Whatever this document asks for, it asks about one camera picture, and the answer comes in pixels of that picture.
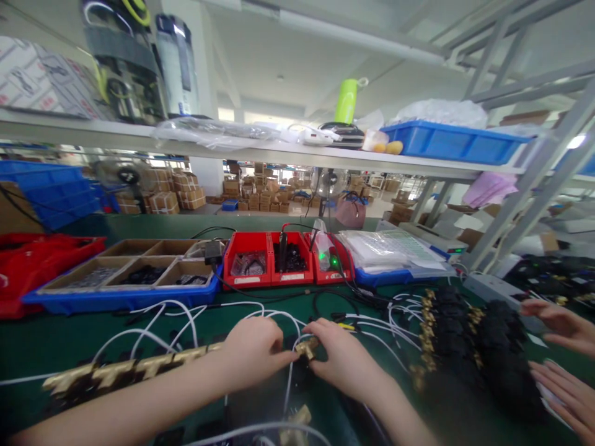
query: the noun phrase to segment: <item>green thermos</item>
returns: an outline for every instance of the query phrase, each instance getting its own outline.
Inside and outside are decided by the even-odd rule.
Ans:
[[[345,124],[353,122],[353,113],[355,111],[355,102],[358,98],[358,87],[363,88],[368,84],[368,78],[362,77],[357,79],[345,79],[341,83],[341,91],[339,92],[339,101],[337,102],[337,110],[335,110],[335,121]]]

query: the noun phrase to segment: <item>red bag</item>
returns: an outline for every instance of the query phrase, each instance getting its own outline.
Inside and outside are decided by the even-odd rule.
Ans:
[[[350,196],[355,196],[357,199],[350,201],[348,200]],[[366,220],[366,206],[363,200],[353,191],[339,198],[335,218],[339,223],[348,228],[363,228],[364,221]]]

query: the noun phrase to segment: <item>white box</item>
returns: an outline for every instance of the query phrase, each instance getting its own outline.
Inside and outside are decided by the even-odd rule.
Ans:
[[[35,43],[5,36],[0,36],[0,106],[115,120],[89,68]]]

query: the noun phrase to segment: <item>white shelf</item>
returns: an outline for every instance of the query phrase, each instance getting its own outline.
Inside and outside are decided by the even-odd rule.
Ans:
[[[246,145],[251,145],[250,148],[233,152],[214,151],[194,142],[184,141],[168,141],[157,150],[155,140],[151,137],[152,131],[153,127],[147,126],[58,118],[0,109],[0,138],[15,141],[70,144],[141,152],[158,151],[164,154],[206,158],[232,157],[233,159],[254,160],[271,164],[375,170],[466,181],[474,180],[485,171],[524,172],[523,169],[505,165],[492,166],[251,139],[244,139]]]

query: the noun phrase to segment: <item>electric fan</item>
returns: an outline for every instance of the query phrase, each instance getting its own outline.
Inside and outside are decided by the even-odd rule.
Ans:
[[[310,175],[310,189],[312,197],[320,197],[319,217],[324,217],[324,211],[331,198],[338,197],[347,187],[348,172],[343,169],[313,167]]]
[[[97,181],[109,192],[127,189],[131,199],[136,200],[141,214],[147,213],[143,191],[151,192],[157,187],[149,165],[142,161],[116,159],[97,161],[91,166]]]

